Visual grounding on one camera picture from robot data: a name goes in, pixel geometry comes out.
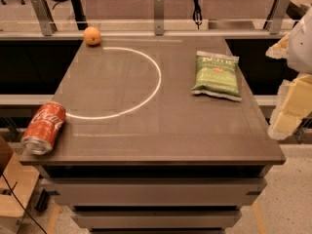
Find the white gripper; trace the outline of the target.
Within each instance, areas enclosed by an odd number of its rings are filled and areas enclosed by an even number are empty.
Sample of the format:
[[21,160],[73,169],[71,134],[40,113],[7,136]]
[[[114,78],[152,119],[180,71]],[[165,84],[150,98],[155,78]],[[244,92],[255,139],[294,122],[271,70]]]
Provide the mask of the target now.
[[312,8],[295,25],[291,34],[269,47],[265,55],[272,59],[287,59],[289,68],[298,76],[284,80],[279,87],[268,135],[276,140],[291,136],[302,120],[312,112]]

